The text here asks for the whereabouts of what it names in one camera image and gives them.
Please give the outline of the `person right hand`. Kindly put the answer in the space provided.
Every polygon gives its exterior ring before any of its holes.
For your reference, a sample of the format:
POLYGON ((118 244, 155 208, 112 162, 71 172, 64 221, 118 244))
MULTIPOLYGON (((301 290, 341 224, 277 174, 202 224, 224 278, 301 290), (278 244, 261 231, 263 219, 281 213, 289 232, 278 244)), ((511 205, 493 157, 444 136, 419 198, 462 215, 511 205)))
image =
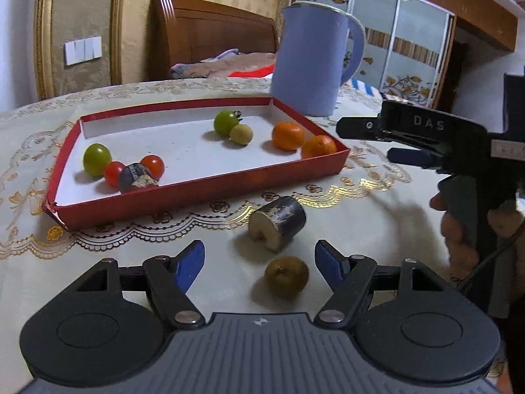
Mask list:
POLYGON ((518 210, 491 210, 483 217, 481 231, 477 231, 476 212, 470 221, 469 214, 461 214, 442 193, 431 199, 430 207, 443 213, 440 231, 449 251, 451 275, 457 279, 465 279, 482 260, 482 252, 476 249, 481 246, 474 238, 476 234, 496 234, 502 239, 508 239, 524 223, 524 214, 518 210))

